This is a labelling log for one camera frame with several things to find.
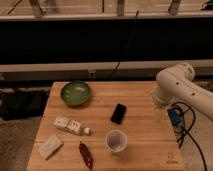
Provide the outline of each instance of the black bracket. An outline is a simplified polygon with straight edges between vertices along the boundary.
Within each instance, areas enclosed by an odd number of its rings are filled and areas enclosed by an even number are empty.
[[[177,15],[181,0],[172,0],[168,12],[171,15]]]
[[[117,4],[118,16],[124,16],[124,6],[125,6],[125,0],[118,0],[118,4]]]

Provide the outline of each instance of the label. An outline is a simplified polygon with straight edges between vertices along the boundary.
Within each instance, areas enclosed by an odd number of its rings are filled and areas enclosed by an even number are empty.
[[[72,121],[70,121],[67,128],[69,129],[69,131],[71,131],[75,134],[80,134],[81,123],[72,120]]]

